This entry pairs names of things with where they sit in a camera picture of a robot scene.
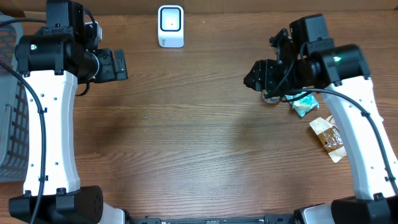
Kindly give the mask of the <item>mint green packet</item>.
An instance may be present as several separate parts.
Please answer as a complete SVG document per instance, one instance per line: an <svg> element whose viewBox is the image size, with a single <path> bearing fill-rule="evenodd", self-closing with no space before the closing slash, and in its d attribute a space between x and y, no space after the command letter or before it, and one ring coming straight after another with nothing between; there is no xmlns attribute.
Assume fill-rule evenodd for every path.
<svg viewBox="0 0 398 224"><path fill-rule="evenodd" d="M299 100L291 101L290 105L300 117L304 117L312 109L320 107L318 101L311 93Z"/></svg>

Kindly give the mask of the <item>grey plastic mesh basket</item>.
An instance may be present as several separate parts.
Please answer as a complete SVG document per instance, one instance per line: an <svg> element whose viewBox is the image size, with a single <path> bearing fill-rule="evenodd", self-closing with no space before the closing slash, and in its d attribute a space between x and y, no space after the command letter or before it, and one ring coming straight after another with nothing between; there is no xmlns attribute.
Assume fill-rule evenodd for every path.
<svg viewBox="0 0 398 224"><path fill-rule="evenodd" d="M19 23L1 27L1 61L14 71L15 45L24 35ZM29 110L24 85L1 68L1 182L25 180L29 161Z"/></svg>

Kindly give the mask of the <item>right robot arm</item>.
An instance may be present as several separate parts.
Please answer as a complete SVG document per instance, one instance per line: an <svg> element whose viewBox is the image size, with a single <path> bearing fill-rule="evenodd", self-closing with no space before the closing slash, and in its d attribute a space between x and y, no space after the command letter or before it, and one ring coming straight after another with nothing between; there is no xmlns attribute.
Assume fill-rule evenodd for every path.
<svg viewBox="0 0 398 224"><path fill-rule="evenodd" d="M293 21L269 39L276 59L259 60L244 84L266 98L322 95L349 159L354 195L294 211L291 223L396 223L397 158L376 106L361 49L336 46L322 14Z"/></svg>

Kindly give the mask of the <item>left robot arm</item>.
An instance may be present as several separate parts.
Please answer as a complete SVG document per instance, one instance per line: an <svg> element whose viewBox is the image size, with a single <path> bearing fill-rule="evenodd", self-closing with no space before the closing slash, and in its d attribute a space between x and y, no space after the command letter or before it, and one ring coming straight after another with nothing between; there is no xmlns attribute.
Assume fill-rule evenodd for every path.
<svg viewBox="0 0 398 224"><path fill-rule="evenodd" d="M77 172L73 107L78 85L127 79L122 50L100 49L100 25L73 1L48 1L45 26L16 45L13 75L27 90L29 160L24 193L9 213L26 223L130 223L126 210L108 205L97 185Z"/></svg>

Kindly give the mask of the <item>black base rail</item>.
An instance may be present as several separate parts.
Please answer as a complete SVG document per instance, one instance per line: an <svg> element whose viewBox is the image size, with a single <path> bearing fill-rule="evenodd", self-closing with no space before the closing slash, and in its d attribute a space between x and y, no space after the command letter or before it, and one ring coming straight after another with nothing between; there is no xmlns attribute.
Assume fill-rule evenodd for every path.
<svg viewBox="0 0 398 224"><path fill-rule="evenodd" d="M160 218L130 218L129 224L303 224L303 223L334 223L332 218L311 218L308 222L294 215L265 215L264 217L235 218L191 218L191 219L160 219Z"/></svg>

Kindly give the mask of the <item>green lid white jar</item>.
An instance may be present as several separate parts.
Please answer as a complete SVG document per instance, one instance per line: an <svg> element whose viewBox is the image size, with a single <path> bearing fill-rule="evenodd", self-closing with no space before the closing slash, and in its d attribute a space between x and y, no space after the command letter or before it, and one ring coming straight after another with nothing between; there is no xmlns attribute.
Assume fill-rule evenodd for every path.
<svg viewBox="0 0 398 224"><path fill-rule="evenodd" d="M269 104L276 104L280 101L280 97L279 96L273 96L273 97L268 97L268 94L270 93L270 91L267 90L262 90L261 96L262 99Z"/></svg>

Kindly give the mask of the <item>white barcode scanner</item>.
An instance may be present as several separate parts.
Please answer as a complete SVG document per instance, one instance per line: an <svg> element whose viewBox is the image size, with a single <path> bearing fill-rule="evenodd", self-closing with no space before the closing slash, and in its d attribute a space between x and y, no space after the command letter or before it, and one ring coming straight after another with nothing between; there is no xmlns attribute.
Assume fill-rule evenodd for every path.
<svg viewBox="0 0 398 224"><path fill-rule="evenodd" d="M163 48L184 46L184 10L179 5L163 5L158 10L158 40Z"/></svg>

